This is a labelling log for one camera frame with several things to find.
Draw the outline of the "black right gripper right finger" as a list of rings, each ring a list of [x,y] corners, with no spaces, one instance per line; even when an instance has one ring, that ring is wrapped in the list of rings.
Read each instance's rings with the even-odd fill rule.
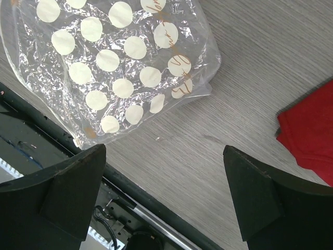
[[[223,160],[249,249],[332,249],[332,188],[265,164],[233,146]]]

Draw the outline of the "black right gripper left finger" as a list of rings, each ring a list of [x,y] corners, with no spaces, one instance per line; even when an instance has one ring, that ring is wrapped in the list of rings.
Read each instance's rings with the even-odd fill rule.
[[[79,249],[86,240],[106,166],[95,145],[1,184],[1,249]]]

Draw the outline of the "clear polka dot zip bag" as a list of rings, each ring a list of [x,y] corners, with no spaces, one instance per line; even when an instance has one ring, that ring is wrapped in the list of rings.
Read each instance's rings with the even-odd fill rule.
[[[1,1],[1,39],[81,149],[209,95],[221,65],[198,1]]]

